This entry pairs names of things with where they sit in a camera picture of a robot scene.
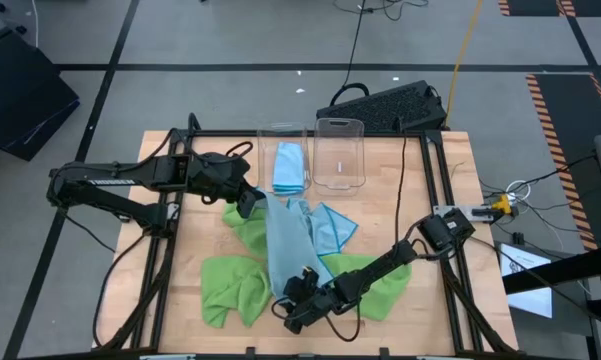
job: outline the green cloth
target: green cloth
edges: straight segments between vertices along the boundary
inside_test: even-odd
[[[338,276],[345,271],[361,269],[377,258],[368,255],[333,254],[321,259],[333,276]],[[360,315],[371,320],[384,320],[404,292],[409,279],[411,265],[401,266],[373,283],[369,292],[362,296]]]
[[[271,290],[264,264],[244,256],[216,256],[204,260],[202,318],[221,328],[230,309],[237,309],[242,323],[251,327],[269,302]]]
[[[267,210],[255,208],[248,219],[238,214],[237,204],[227,204],[224,207],[222,221],[233,228],[249,252],[261,259],[267,258],[267,226],[265,216]]]

